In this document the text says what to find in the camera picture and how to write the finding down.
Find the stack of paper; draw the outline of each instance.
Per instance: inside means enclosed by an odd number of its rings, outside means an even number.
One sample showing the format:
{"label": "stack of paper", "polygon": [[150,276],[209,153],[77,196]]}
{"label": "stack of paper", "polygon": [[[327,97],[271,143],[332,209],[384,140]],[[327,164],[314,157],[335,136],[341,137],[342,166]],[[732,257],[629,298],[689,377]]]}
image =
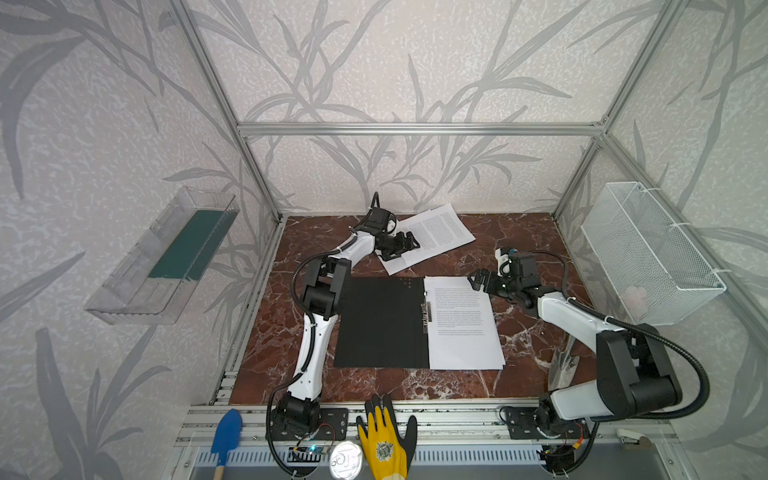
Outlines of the stack of paper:
{"label": "stack of paper", "polygon": [[440,253],[472,242],[475,237],[456,216],[451,204],[443,205],[397,223],[395,232],[413,232],[420,248],[405,252],[400,258],[382,261],[389,275]]}
{"label": "stack of paper", "polygon": [[427,276],[429,368],[501,370],[505,359],[487,293],[463,276]]}

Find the red marble tabletop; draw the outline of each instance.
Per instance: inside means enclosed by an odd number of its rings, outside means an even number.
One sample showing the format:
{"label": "red marble tabletop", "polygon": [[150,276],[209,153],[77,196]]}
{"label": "red marble tabletop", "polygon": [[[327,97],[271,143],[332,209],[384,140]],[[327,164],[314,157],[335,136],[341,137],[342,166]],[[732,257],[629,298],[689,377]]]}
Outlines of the red marble tabletop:
{"label": "red marble tabletop", "polygon": [[[481,214],[459,215],[459,218],[477,240],[397,275],[465,276],[479,268],[494,269],[494,250],[499,247],[550,250],[568,255],[549,214]],[[344,241],[349,236],[348,227],[357,220],[358,217],[288,219],[230,404],[266,403],[271,389],[293,374],[301,343],[302,316],[288,293],[290,277],[303,258],[330,250]],[[539,257],[542,282],[559,286],[560,263],[545,255]],[[357,264],[353,275],[386,276],[386,271],[378,258],[369,255]],[[572,265],[568,284],[571,295],[589,303],[587,292]],[[519,307],[503,299],[492,298],[492,305],[506,358],[503,370],[333,368],[339,334],[337,323],[326,355],[322,401],[363,401],[374,392],[390,393],[395,400],[538,396],[546,391],[552,354],[563,341],[564,332],[541,319],[525,315]],[[574,346],[574,353],[582,357],[574,384],[594,379],[594,354],[579,342]]]}

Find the tin can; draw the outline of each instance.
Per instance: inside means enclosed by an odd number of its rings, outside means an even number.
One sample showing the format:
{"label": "tin can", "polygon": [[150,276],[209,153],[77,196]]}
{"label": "tin can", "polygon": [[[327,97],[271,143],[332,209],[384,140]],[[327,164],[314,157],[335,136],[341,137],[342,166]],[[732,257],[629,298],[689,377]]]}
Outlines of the tin can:
{"label": "tin can", "polygon": [[337,480],[353,480],[362,470],[362,449],[349,441],[333,447],[330,457],[331,476]]}

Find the work glove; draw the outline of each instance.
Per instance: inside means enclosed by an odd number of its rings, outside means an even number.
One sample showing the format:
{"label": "work glove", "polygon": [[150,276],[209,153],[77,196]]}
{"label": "work glove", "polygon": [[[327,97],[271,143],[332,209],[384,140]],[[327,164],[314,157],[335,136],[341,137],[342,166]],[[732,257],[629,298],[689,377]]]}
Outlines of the work glove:
{"label": "work glove", "polygon": [[389,394],[380,399],[374,394],[366,402],[366,429],[362,417],[357,417],[357,432],[362,451],[366,454],[373,478],[376,480],[405,480],[416,451],[416,417],[408,419],[406,437],[400,437]]}

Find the leaf pattern wallpaper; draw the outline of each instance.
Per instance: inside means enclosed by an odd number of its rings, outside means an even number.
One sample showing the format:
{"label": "leaf pattern wallpaper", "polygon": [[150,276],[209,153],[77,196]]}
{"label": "leaf pattern wallpaper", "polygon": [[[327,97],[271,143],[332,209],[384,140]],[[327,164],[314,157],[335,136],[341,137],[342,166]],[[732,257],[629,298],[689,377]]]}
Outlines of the leaf pattern wallpaper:
{"label": "leaf pattern wallpaper", "polygon": [[[164,2],[0,0],[0,478],[151,478],[276,226]],[[173,326],[88,297],[182,185],[241,212]]]}
{"label": "leaf pattern wallpaper", "polygon": [[[662,3],[190,6],[240,121],[514,122],[600,120]],[[377,190],[399,212],[447,202],[460,212],[511,212],[550,211],[551,192],[564,189],[587,140],[328,136],[250,144],[286,212],[360,212]]]}
{"label": "leaf pattern wallpaper", "polygon": [[[689,2],[611,130],[763,306],[768,306],[766,30],[764,0]],[[588,199],[605,181],[623,180],[619,170],[604,177],[610,165],[609,155],[598,157],[561,228],[585,282],[593,282],[593,299],[621,315],[579,230],[594,202]],[[604,298],[595,292],[605,292]],[[689,348],[712,381],[704,409],[673,421],[699,477],[764,477],[766,352],[722,299],[662,333]],[[679,359],[673,361],[678,371],[687,371]],[[694,376],[688,372],[681,381],[687,398],[695,396]]]}

